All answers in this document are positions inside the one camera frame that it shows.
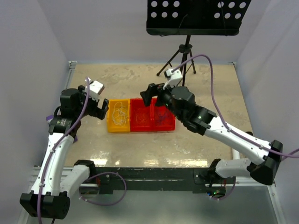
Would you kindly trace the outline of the white cylinder post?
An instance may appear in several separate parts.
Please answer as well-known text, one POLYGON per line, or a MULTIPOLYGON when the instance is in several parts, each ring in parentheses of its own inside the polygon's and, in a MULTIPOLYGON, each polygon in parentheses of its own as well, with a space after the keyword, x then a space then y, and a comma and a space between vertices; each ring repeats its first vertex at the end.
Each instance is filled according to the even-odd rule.
POLYGON ((240 153, 237 150, 235 150, 235 149, 232 149, 232 159, 233 160, 240 159, 240 153))

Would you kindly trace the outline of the black music stand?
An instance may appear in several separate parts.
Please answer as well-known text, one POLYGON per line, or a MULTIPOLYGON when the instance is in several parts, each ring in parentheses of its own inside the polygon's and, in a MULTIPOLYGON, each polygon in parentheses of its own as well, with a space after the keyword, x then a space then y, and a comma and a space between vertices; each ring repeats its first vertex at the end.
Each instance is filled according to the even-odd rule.
POLYGON ((167 61, 170 66, 178 53, 192 57, 193 35, 236 36, 250 0, 149 0, 146 31, 153 36, 184 35, 186 40, 167 61))

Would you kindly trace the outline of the aluminium rail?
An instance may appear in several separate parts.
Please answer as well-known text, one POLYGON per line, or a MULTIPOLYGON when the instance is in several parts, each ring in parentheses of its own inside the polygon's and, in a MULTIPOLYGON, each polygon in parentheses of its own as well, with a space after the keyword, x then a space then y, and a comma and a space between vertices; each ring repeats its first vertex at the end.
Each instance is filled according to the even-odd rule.
POLYGON ((68 73, 67 73, 67 79, 64 82, 64 89, 70 86, 71 79, 73 77, 73 73, 75 71, 75 67, 77 65, 77 61, 68 61, 69 66, 68 66, 68 73))
MULTIPOLYGON (((31 177, 29 178, 29 189, 31 189, 31 186, 34 185, 38 174, 40 172, 40 167, 33 167, 33 171, 31 174, 31 177)), ((64 180, 73 170, 73 167, 64 167, 62 172, 61 180, 64 180)), ((253 180, 252 178, 247 177, 237 177, 236 178, 236 186, 263 186, 263 184, 258 183, 257 181, 253 180)))

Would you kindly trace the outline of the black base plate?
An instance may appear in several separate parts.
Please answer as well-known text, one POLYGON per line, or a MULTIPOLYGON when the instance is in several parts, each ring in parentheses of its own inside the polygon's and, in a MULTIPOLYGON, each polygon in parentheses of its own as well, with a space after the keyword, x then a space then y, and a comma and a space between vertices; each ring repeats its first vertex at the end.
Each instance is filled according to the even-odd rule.
POLYGON ((112 194, 124 190, 122 179, 128 191, 191 191, 195 194, 206 193, 206 187, 217 184, 232 184, 233 178, 225 181, 208 176, 208 168, 129 168, 96 167, 92 174, 99 174, 84 184, 99 186, 100 194, 112 194))

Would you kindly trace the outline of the yellow plastic bin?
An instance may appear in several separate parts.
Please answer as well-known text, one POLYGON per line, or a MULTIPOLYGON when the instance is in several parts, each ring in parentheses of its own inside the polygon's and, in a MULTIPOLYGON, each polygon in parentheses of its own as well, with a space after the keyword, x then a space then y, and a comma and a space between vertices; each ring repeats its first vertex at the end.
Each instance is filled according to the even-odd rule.
POLYGON ((130 132, 130 99, 111 99, 107 112, 109 133, 130 132))

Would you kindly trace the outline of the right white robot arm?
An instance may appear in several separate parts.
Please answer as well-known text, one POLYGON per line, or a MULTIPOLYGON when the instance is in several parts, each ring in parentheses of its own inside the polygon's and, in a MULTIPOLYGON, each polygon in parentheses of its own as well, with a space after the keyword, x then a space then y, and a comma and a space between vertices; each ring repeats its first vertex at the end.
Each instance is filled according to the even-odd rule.
POLYGON ((187 87, 149 84, 140 95, 145 106, 150 106, 156 97, 156 106, 165 106, 189 131, 218 140, 245 155, 244 159, 215 159, 208 171, 211 182, 243 176, 264 185, 273 184, 283 151, 280 141, 261 140, 225 123, 213 111, 197 105, 187 87))

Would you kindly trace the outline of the purple holder block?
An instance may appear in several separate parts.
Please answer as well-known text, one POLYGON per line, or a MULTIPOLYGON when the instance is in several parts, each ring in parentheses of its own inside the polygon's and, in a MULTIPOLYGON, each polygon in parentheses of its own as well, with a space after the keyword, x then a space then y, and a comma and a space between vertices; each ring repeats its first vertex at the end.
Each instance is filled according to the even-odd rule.
MULTIPOLYGON (((46 121, 47 121, 47 123, 50 124, 50 122, 51 122, 51 120, 52 120, 53 118, 54 118, 54 115, 49 115, 49 116, 47 116, 47 117, 46 117, 46 121)), ((78 138, 77 138, 77 136, 75 136, 73 142, 75 143, 75 142, 77 142, 77 141, 78 141, 78 138)))

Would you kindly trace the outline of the red double compartment bin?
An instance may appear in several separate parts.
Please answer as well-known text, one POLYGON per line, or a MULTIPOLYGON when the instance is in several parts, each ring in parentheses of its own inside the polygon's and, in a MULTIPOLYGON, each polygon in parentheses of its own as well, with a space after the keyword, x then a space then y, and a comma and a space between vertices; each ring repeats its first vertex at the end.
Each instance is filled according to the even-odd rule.
POLYGON ((131 132, 165 132, 175 130, 176 118, 165 107, 157 107, 157 98, 153 98, 149 107, 145 107, 142 98, 130 100, 131 132))

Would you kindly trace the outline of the aluminium front rail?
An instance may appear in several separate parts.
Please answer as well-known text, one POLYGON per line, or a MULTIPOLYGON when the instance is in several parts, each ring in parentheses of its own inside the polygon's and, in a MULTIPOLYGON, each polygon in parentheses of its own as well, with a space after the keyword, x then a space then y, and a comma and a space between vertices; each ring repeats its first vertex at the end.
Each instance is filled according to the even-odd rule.
MULTIPOLYGON (((31 177, 29 178, 29 189, 31 189, 31 186, 34 185, 38 174, 40 172, 40 167, 33 167, 33 171, 31 174, 31 177)), ((62 172, 61 180, 64 180, 73 170, 73 167, 64 167, 62 172)), ((263 186, 263 184, 258 183, 257 181, 253 180, 252 178, 247 177, 237 177, 236 178, 236 186, 263 186)))

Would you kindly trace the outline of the aluminium left rail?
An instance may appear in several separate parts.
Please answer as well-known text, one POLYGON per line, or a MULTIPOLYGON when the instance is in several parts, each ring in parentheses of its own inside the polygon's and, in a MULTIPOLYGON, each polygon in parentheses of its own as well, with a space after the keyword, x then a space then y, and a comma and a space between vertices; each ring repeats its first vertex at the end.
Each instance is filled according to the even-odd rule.
POLYGON ((64 89, 70 86, 71 79, 73 77, 73 73, 75 71, 75 67, 77 65, 77 61, 68 61, 69 66, 68 66, 68 73, 67 73, 67 79, 64 82, 64 89))

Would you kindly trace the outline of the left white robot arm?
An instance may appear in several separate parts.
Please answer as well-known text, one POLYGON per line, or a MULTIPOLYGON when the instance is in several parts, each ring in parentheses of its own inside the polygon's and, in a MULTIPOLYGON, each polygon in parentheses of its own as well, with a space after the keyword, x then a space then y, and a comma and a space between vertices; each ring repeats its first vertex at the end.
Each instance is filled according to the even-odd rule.
POLYGON ((75 141, 81 119, 85 116, 105 118, 108 99, 98 107, 104 85, 92 81, 88 86, 69 88, 61 92, 60 106, 49 122, 48 146, 39 174, 30 192, 23 193, 20 204, 26 212, 38 219, 64 219, 68 213, 71 198, 85 181, 96 180, 94 162, 78 161, 71 172, 62 178, 66 156, 75 141))

